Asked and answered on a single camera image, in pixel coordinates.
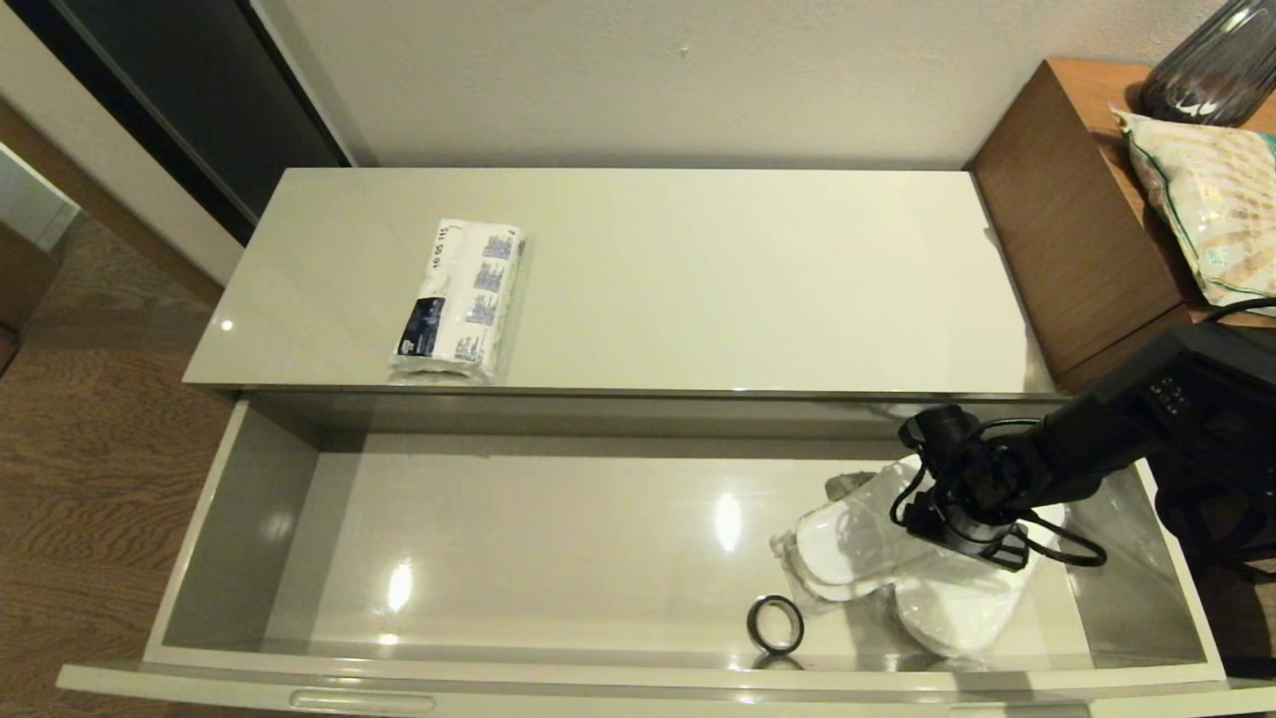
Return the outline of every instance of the plastic package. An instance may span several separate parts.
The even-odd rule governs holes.
[[[1062,527],[1062,505],[1037,515]],[[1034,542],[1054,548],[1058,537],[1036,524],[1021,524]],[[974,656],[997,641],[1020,604],[1041,557],[1028,553],[1021,571],[1005,571],[952,551],[906,566],[894,580],[894,610],[917,643],[944,657]]]
[[[804,515],[794,531],[771,539],[792,582],[814,601],[870,599],[894,613],[903,630],[931,653],[970,657],[990,648],[1009,624],[1040,557],[1018,573],[916,539],[891,522],[891,505],[921,467],[916,457],[887,465],[838,501]],[[920,490],[929,488],[926,477]],[[1062,505],[1037,515],[1063,525]],[[1023,524],[1039,545],[1058,537]],[[879,589],[892,590],[880,592]]]
[[[516,226],[440,221],[390,367],[491,384],[524,242]]]
[[[1148,201],[1178,237],[1205,297],[1226,305],[1276,295],[1276,136],[1116,117]]]
[[[799,519],[792,532],[772,539],[772,550],[823,601],[854,601],[889,584],[896,571],[937,551],[891,523],[891,504],[920,468],[916,457],[887,465],[840,501]]]

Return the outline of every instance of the blue printed pattern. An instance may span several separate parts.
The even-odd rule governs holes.
[[[467,335],[462,337],[457,342],[457,361],[458,362],[472,362],[475,365],[482,363],[482,342],[487,337],[487,332],[480,335]]]
[[[509,253],[513,247],[513,237],[494,233],[487,237],[487,245],[482,247],[482,255],[495,259],[509,259]]]
[[[496,323],[496,297],[476,296],[466,311],[466,320],[471,324],[493,325]]]
[[[505,278],[505,268],[499,267],[495,261],[484,261],[482,267],[478,268],[478,274],[475,277],[475,288],[486,288],[487,291],[500,291],[500,282]]]

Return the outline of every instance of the drawer handle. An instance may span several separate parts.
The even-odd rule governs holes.
[[[296,710],[315,713],[350,713],[356,715],[411,717],[426,715],[434,710],[434,699],[427,695],[403,692],[367,692],[348,690],[292,691],[288,705]]]

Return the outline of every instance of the cabinet top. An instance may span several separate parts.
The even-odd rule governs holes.
[[[498,388],[1051,388],[966,172],[290,170],[185,380],[435,386],[388,358],[439,218],[528,247]]]

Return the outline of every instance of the black ring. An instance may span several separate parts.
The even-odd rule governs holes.
[[[768,606],[775,606],[789,617],[789,643],[786,645],[767,643],[767,639],[762,638],[762,631],[758,630],[758,613]],[[744,625],[749,629],[749,639],[753,640],[754,645],[771,656],[787,656],[792,653],[801,645],[801,639],[806,635],[806,625],[801,620],[801,611],[798,611],[798,606],[782,596],[764,596],[754,601],[753,606],[749,607],[749,617],[745,619]]]

